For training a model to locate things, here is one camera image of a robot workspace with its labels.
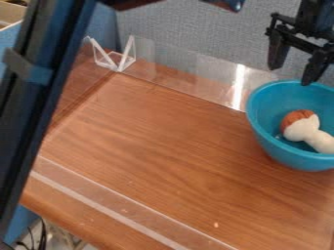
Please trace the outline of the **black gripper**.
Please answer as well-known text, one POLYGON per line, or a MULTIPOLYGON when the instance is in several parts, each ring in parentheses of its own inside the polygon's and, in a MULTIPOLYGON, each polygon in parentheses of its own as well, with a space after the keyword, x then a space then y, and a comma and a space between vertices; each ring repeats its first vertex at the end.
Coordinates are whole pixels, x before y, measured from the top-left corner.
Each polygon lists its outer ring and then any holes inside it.
MULTIPOLYGON (((312 31, 308 27, 298 24, 297 19, 279 13, 270 15, 271 22, 266 27, 265 35, 269 37, 267 66, 270 70, 279 69, 290 52, 290 46, 312 54, 320 45, 310 42, 324 40, 326 45, 334 46, 334 29, 325 31, 312 31)), ((330 65, 330 53, 317 50, 309 59, 302 77, 302 85, 308 86, 322 76, 330 65)))

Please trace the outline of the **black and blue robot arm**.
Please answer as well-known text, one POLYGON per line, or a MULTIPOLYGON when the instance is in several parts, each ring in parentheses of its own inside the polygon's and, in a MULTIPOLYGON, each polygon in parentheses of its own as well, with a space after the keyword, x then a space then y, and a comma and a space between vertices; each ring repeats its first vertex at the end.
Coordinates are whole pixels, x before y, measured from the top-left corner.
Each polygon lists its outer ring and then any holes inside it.
MULTIPOLYGON (((0 81, 0 239, 12 222, 96 4, 129 11, 162 0, 30 0, 15 46, 4 51, 0 81)), ((267 65, 291 47, 312 54, 302 83, 334 63, 334 0, 302 0, 298 14, 271 15, 267 65)))

